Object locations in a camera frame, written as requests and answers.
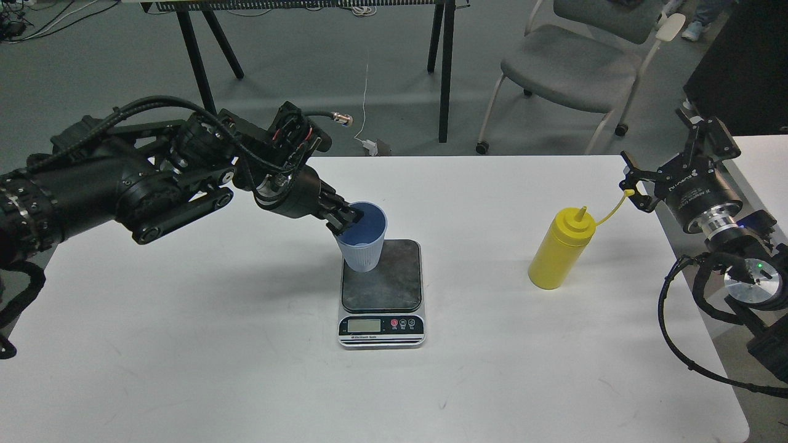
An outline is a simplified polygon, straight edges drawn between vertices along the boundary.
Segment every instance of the shoe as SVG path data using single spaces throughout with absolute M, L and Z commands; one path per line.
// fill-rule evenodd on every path
M 666 17 L 669 17 L 672 13 L 678 11 L 684 4 L 684 0 L 670 0 L 663 8 L 662 13 L 665 14 Z
M 704 26 L 700 21 L 694 21 L 682 32 L 682 38 L 690 42 L 696 42 L 701 34 L 708 31 L 708 25 Z

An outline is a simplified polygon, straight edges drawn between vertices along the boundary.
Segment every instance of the gray chair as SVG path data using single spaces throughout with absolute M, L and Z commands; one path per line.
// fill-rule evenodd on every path
M 553 12 L 557 16 L 599 28 L 638 45 L 650 40 L 652 30 L 657 28 L 654 44 L 641 60 L 636 54 L 553 24 L 543 24 L 532 31 L 542 2 L 538 0 L 531 11 L 520 48 L 500 63 L 503 73 L 496 82 L 481 125 L 476 145 L 479 154 L 487 154 L 489 149 L 484 138 L 487 122 L 500 85 L 507 78 L 521 87 L 526 97 L 535 94 L 576 110 L 604 114 L 585 149 L 586 154 L 593 148 L 610 116 L 626 101 L 615 129 L 617 136 L 623 136 L 628 129 L 624 122 L 626 114 L 643 72 L 660 44 L 671 41 L 685 21 L 681 14 L 669 18 L 661 15 L 661 0 L 645 0 L 632 8 L 608 0 L 553 2 Z

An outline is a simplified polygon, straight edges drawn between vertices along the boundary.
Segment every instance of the chair backrest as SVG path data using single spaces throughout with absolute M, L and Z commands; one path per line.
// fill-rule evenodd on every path
M 590 24 L 639 45 L 649 38 L 662 7 L 660 0 L 644 0 L 635 7 L 609 0 L 554 0 L 552 10 L 559 17 Z

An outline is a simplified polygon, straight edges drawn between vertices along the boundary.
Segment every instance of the chair seat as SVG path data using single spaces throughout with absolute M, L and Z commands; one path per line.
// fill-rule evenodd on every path
M 638 63 L 633 54 L 546 24 L 526 35 L 500 68 L 520 87 L 551 102 L 607 113 L 629 93 Z

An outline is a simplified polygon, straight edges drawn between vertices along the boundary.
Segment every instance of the chair wheel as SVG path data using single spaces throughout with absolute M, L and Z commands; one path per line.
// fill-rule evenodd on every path
M 615 126 L 615 134 L 619 137 L 623 137 L 626 135 L 626 132 L 630 130 L 630 127 L 624 123 L 618 123 Z
M 476 143 L 476 152 L 477 153 L 479 153 L 481 155 L 484 155 L 484 154 L 487 154 L 487 151 L 489 151 L 489 150 L 490 150 L 489 143 L 487 143 L 485 141 L 481 141 L 479 143 Z

